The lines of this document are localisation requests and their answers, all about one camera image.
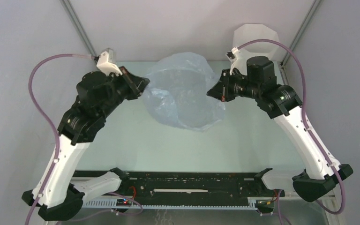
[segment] translucent plastic bag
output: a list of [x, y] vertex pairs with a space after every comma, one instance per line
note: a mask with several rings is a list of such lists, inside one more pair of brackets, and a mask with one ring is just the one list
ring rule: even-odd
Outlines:
[[224, 119], [224, 103], [206, 96], [220, 78], [206, 59], [191, 52], [162, 59], [148, 70], [150, 83], [142, 99], [159, 123], [205, 131]]

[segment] robotic arm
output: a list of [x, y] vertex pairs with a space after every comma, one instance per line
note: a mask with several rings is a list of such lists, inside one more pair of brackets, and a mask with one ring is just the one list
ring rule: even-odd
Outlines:
[[[233, 60], [235, 56], [231, 52], [227, 56], [233, 61], [231, 69], [222, 71], [220, 80], [207, 95], [223, 102], [232, 101], [237, 96], [254, 99], [257, 106], [289, 136], [306, 166], [303, 172], [281, 172], [269, 168], [257, 174], [255, 180], [262, 181], [267, 189], [296, 191], [305, 201], [313, 202], [338, 184], [332, 165], [342, 180], [353, 173], [348, 164], [340, 164], [328, 151], [308, 119], [309, 128], [304, 126], [301, 117], [302, 102], [292, 87], [277, 84], [272, 61], [265, 56], [252, 57], [244, 62], [247, 64], [247, 75], [243, 75], [234, 66], [234, 62], [239, 63], [239, 60]], [[331, 165], [307, 130], [315, 134], [332, 160]]]
[[[39, 196], [38, 214], [45, 221], [72, 218], [83, 203], [118, 190], [128, 179], [126, 173], [114, 168], [103, 176], [76, 185], [70, 184], [82, 154], [97, 132], [104, 127], [106, 118], [123, 100], [134, 100], [141, 96], [150, 82], [147, 78], [131, 74], [125, 67], [118, 67], [114, 59], [114, 51], [106, 49], [97, 61], [100, 71], [84, 75], [77, 84], [78, 96], [71, 108], [64, 113], [58, 127], [61, 145], [59, 157], [54, 159], [55, 152], [53, 153], [41, 181], [33, 190], [22, 195], [22, 199], [30, 206]], [[55, 167], [45, 190], [38, 195], [52, 162]]]

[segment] white wall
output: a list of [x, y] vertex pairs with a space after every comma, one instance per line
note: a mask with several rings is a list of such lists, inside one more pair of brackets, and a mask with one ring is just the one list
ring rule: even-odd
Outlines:
[[[312, 124], [340, 162], [354, 169], [345, 180], [345, 216], [348, 224], [360, 224], [360, 1], [323, 1], [296, 55], [306, 73]], [[286, 67], [300, 92], [295, 63]]]
[[[233, 32], [262, 23], [290, 45], [314, 0], [73, 0], [96, 51], [119, 61], [157, 61], [179, 52], [227, 60]], [[273, 60], [282, 60], [283, 50]]]
[[[21, 194], [34, 188], [52, 153], [53, 136], [27, 83], [39, 61], [59, 53], [87, 52], [58, 0], [0, 0], [0, 225], [24, 223], [29, 207]], [[56, 125], [93, 69], [83, 59], [62, 59], [37, 72], [36, 98]]]

